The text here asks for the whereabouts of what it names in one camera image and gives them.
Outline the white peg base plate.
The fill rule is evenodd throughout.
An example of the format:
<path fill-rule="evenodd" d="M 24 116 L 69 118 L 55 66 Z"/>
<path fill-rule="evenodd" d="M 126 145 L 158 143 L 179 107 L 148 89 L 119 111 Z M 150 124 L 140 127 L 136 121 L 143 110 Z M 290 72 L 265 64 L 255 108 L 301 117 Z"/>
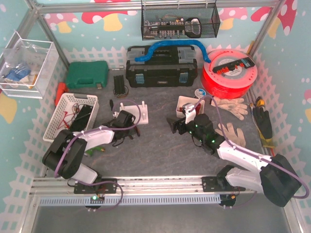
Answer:
<path fill-rule="evenodd" d="M 135 124 L 148 124 L 149 116 L 148 116 L 148 105 L 145 101 L 142 101 L 138 106 L 136 105 L 128 105 L 124 106 L 124 104 L 120 103 L 120 111 L 124 110 L 131 113 L 136 119 L 134 121 Z"/>

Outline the white parts tray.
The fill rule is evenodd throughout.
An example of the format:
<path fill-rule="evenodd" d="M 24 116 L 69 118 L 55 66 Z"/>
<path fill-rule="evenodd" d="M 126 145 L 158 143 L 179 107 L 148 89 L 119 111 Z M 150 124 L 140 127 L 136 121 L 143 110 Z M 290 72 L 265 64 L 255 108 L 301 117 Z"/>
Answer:
<path fill-rule="evenodd" d="M 183 118 L 185 117 L 184 110 L 188 108 L 189 106 L 194 106 L 198 102 L 198 99 L 196 98 L 190 98 L 190 97 L 185 97 L 185 96 L 179 96 L 178 97 L 178 102 L 177 102 L 177 107 L 176 107 L 176 116 L 178 118 Z M 198 106 L 195 108 L 196 114 L 202 114 L 204 112 L 204 106 L 205 106 L 205 101 L 202 100 L 198 104 Z"/>

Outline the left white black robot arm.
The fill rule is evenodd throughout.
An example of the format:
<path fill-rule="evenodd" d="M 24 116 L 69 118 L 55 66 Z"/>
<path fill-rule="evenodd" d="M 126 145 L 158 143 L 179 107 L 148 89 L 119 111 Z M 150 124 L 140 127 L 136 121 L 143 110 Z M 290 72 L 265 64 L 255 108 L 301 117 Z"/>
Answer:
<path fill-rule="evenodd" d="M 85 152 L 103 144 L 114 144 L 134 132 L 136 117 L 121 110 L 117 117 L 98 128 L 86 132 L 62 130 L 58 133 L 42 163 L 56 176 L 74 179 L 82 184 L 94 185 L 99 174 L 82 164 Z"/>

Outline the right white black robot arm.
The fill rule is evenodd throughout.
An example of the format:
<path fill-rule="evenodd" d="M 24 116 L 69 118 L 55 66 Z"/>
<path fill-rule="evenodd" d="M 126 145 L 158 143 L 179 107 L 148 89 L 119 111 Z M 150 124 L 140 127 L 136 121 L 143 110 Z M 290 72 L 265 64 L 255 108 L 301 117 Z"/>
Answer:
<path fill-rule="evenodd" d="M 196 115 L 191 121 L 186 117 L 168 117 L 166 120 L 172 133 L 189 133 L 208 155 L 232 163 L 222 168 L 215 177 L 202 178 L 205 192 L 251 189 L 263 193 L 274 205 L 284 207 L 302 185 L 283 155 L 261 155 L 227 141 L 214 130 L 206 114 Z"/>

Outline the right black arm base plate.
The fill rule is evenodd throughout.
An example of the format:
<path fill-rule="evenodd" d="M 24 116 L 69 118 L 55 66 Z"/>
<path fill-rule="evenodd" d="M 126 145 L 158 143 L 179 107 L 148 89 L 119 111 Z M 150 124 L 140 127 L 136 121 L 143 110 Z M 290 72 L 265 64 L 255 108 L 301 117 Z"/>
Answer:
<path fill-rule="evenodd" d="M 201 178 L 204 192 L 229 192 L 245 191 L 246 189 L 239 186 L 231 186 L 225 178 L 216 176 L 205 176 Z"/>

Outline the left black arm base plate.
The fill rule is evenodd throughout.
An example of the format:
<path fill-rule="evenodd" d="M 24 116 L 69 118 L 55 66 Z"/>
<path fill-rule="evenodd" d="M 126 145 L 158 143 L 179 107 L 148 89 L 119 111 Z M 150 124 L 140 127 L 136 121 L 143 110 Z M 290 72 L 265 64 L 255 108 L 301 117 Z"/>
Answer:
<path fill-rule="evenodd" d="M 116 194 L 117 186 L 114 183 L 99 185 L 84 185 L 77 183 L 74 186 L 74 194 Z"/>

